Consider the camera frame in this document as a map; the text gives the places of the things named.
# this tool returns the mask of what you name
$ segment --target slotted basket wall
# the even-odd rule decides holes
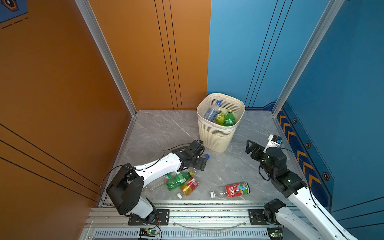
[[[221,101],[221,107],[232,109],[236,124],[230,127],[224,127],[206,120],[203,116],[212,104]],[[242,101],[231,96],[212,93],[209,94],[197,107],[197,120],[199,122],[200,140],[205,147],[215,151],[224,152],[231,143],[232,137],[237,126],[245,112],[245,105]]]

